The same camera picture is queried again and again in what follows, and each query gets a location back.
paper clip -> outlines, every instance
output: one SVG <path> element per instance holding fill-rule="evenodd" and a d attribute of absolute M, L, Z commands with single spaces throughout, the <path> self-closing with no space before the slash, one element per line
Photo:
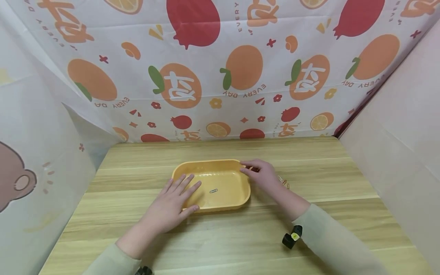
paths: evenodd
<path fill-rule="evenodd" d="M 283 180 L 280 176 L 278 176 L 278 179 L 283 186 L 287 183 L 287 180 Z"/>
<path fill-rule="evenodd" d="M 278 176 L 278 179 L 279 179 L 279 181 L 281 182 L 281 184 L 282 184 L 283 186 L 286 185 L 287 180 L 283 180 L 280 176 Z M 287 187 L 286 187 L 286 188 L 290 190 L 290 185 L 289 185 L 288 183 L 287 183 Z"/>

hand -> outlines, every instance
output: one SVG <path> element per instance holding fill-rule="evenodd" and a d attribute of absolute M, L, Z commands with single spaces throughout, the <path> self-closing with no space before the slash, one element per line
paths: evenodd
<path fill-rule="evenodd" d="M 185 177 L 186 175 L 182 175 L 174 183 L 173 179 L 167 182 L 147 212 L 145 212 L 144 216 L 140 219 L 140 224 L 145 225 L 146 228 L 158 235 L 170 231 L 192 213 L 199 210 L 198 205 L 192 205 L 182 211 L 182 206 L 185 201 L 202 184 L 198 181 L 188 188 L 188 190 L 184 191 L 194 178 L 194 175 L 191 174 L 186 180 Z"/>
<path fill-rule="evenodd" d="M 240 163 L 246 165 L 246 168 L 241 168 L 240 171 L 266 192 L 291 221 L 296 220 L 310 207 L 308 201 L 281 184 L 272 164 L 260 159 Z"/>
<path fill-rule="evenodd" d="M 140 259 L 159 234 L 170 231 L 197 211 L 197 205 L 182 211 L 184 202 L 202 184 L 198 181 L 185 191 L 193 178 L 194 175 L 190 175 L 185 180 L 185 175 L 182 175 L 175 182 L 170 179 L 139 222 L 116 241 L 119 249 L 133 259 Z"/>
<path fill-rule="evenodd" d="M 246 168 L 241 168 L 240 171 L 266 193 L 270 193 L 271 189 L 281 186 L 275 169 L 269 162 L 254 159 L 253 161 L 242 161 L 240 164 L 246 166 Z"/>

left hand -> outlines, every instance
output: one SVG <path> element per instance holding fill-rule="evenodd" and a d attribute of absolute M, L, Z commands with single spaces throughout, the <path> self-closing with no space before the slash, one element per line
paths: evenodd
<path fill-rule="evenodd" d="M 140 219 L 139 223 L 151 230 L 153 234 L 159 235 L 170 231 L 192 213 L 199 210 L 198 205 L 192 205 L 182 211 L 185 201 L 202 184 L 201 181 L 198 181 L 185 191 L 194 175 L 189 175 L 187 179 L 185 177 L 186 175 L 182 175 L 175 182 L 170 179 Z"/>
<path fill-rule="evenodd" d="M 116 241 L 116 246 L 132 259 L 140 259 L 159 234 L 170 231 L 197 211 L 197 205 L 182 211 L 184 202 L 201 185 L 198 181 L 185 191 L 193 178 L 194 175 L 190 175 L 185 180 L 185 175 L 182 175 L 175 182 L 170 179 L 139 222 Z"/>

wooden table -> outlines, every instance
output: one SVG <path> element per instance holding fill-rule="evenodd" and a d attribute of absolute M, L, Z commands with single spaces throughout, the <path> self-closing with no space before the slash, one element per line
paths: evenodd
<path fill-rule="evenodd" d="M 290 189 L 351 230 L 392 274 L 432 274 L 369 182 L 333 137 L 118 144 L 40 274 L 80 274 L 145 212 L 185 161 L 261 158 Z M 281 244 L 291 224 L 261 191 L 240 210 L 199 214 L 159 238 L 143 264 L 155 274 L 331 274 L 303 244 Z"/>

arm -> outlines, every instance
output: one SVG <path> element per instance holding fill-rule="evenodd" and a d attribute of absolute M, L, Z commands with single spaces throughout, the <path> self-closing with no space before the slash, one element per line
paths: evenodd
<path fill-rule="evenodd" d="M 251 178 L 286 213 L 303 227 L 304 243 L 327 265 L 344 275 L 385 275 L 387 271 L 371 251 L 325 211 L 280 184 L 270 163 L 243 161 L 241 172 Z"/>
<path fill-rule="evenodd" d="M 133 275 L 151 242 L 199 209 L 193 205 L 182 211 L 183 203 L 201 185 L 198 181 L 185 191 L 193 178 L 194 175 L 190 175 L 185 180 L 182 175 L 175 182 L 170 179 L 138 223 L 107 247 L 83 275 Z"/>

